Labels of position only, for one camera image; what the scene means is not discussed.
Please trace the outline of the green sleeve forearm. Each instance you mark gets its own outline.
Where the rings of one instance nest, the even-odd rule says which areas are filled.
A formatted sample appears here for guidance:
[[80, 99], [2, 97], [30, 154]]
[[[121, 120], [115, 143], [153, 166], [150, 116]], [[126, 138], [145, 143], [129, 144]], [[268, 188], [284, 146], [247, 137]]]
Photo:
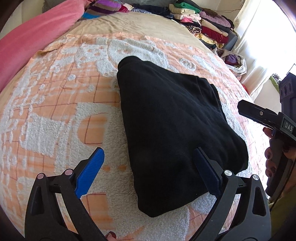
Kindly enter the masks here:
[[269, 208], [272, 208], [270, 240], [295, 240], [295, 187], [276, 204], [270, 203]]

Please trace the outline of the right hand dark nails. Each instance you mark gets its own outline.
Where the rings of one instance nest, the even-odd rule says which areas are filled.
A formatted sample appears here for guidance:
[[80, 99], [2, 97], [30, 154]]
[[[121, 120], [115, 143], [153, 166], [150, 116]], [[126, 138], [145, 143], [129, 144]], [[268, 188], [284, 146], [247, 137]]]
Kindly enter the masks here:
[[[271, 129], [264, 127], [263, 132], [266, 136], [269, 137], [270, 140], [273, 138]], [[283, 147], [283, 153], [288, 159], [291, 159], [295, 162], [295, 147], [289, 147], [289, 146]], [[272, 177], [275, 174], [276, 165], [273, 162], [273, 152], [271, 150], [271, 147], [268, 147], [266, 149], [264, 155], [266, 157], [265, 173], [268, 177]], [[295, 187], [295, 166], [292, 170], [291, 176], [288, 179], [287, 185], [285, 187], [285, 191], [288, 192], [288, 190], [292, 189], [293, 187]]]

